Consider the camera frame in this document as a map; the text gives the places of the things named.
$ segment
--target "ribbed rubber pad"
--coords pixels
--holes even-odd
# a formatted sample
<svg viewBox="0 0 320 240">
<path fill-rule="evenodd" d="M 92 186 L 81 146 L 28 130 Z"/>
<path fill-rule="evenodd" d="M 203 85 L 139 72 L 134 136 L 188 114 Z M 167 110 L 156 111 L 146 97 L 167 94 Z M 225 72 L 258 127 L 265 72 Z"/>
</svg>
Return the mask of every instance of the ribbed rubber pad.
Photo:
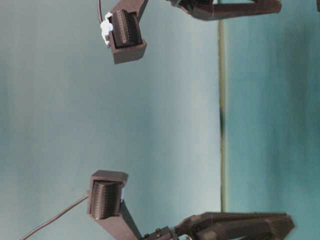
<svg viewBox="0 0 320 240">
<path fill-rule="evenodd" d="M 115 46 L 117 48 L 142 44 L 140 27 L 135 13 L 118 10 L 112 15 L 111 22 Z"/>
<path fill-rule="evenodd" d="M 117 216 L 121 201 L 122 185 L 118 182 L 97 181 L 93 185 L 91 215 L 95 219 Z"/>
</svg>

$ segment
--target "light blue backdrop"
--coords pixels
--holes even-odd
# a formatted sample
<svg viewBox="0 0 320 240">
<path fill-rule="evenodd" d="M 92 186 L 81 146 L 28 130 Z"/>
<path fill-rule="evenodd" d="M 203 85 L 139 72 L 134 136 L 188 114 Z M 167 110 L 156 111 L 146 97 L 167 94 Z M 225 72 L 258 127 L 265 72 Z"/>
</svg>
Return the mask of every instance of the light blue backdrop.
<svg viewBox="0 0 320 240">
<path fill-rule="evenodd" d="M 0 30 L 1 239 L 80 198 L 97 169 L 129 173 L 141 233 L 220 210 L 216 22 L 150 1 L 145 56 L 120 65 L 95 0 L 1 0 Z M 31 239 L 111 239 L 86 207 Z"/>
<path fill-rule="evenodd" d="M 319 239 L 320 12 L 224 21 L 226 209 L 292 215 L 289 240 Z"/>
</svg>

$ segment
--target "black 3d-printed part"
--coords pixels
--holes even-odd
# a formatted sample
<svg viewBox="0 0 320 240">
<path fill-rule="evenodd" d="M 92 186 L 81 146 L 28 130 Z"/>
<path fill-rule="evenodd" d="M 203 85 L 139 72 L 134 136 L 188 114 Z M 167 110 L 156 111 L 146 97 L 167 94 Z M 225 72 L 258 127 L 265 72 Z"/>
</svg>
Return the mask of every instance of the black 3d-printed part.
<svg viewBox="0 0 320 240">
<path fill-rule="evenodd" d="M 135 13 L 126 10 L 116 11 L 111 18 L 113 37 L 117 48 L 125 48 L 142 44 L 138 18 Z"/>
<path fill-rule="evenodd" d="M 118 216 L 121 191 L 121 183 L 96 181 L 92 190 L 92 217 L 102 220 L 109 217 Z"/>
</svg>

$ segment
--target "white clip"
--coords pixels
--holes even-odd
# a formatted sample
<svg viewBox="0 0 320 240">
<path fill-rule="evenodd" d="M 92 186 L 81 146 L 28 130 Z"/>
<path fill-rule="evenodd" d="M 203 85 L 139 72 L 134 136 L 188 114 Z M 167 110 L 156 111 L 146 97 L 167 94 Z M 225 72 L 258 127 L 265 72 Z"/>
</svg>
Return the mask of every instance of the white clip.
<svg viewBox="0 0 320 240">
<path fill-rule="evenodd" d="M 112 25 L 112 23 L 109 22 L 109 19 L 108 19 L 111 16 L 112 16 L 112 13 L 108 12 L 104 17 L 104 21 L 100 24 L 101 36 L 104 40 L 105 45 L 107 46 L 109 44 L 109 40 L 108 40 L 109 32 L 114 29 L 114 26 Z"/>
</svg>

